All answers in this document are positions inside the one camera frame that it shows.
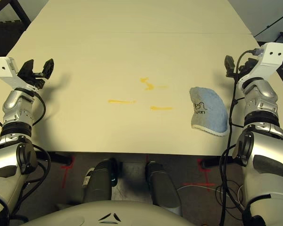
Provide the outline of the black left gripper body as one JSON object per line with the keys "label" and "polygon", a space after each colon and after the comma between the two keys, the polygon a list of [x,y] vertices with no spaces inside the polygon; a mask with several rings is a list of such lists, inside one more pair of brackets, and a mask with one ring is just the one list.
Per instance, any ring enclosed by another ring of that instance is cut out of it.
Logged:
{"label": "black left gripper body", "polygon": [[37,89],[42,89],[45,84],[43,73],[18,73],[18,76]]}

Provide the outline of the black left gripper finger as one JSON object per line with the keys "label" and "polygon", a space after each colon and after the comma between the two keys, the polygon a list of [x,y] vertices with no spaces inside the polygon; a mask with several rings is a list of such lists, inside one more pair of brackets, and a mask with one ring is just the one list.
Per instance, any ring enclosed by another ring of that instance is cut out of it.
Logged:
{"label": "black left gripper finger", "polygon": [[33,74],[33,63],[33,59],[26,61],[19,70],[19,77],[31,77]]}
{"label": "black left gripper finger", "polygon": [[51,58],[45,62],[42,71],[42,77],[49,79],[54,69],[54,60]]}

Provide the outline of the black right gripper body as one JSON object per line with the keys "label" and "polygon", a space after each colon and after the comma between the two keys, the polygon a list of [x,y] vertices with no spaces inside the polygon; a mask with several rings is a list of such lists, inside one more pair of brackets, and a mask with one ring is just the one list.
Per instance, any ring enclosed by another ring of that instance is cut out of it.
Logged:
{"label": "black right gripper body", "polygon": [[244,65],[240,65],[239,67],[236,67],[237,72],[235,73],[234,78],[235,79],[241,79],[243,76],[250,73],[250,71],[254,68],[254,64],[246,63]]}

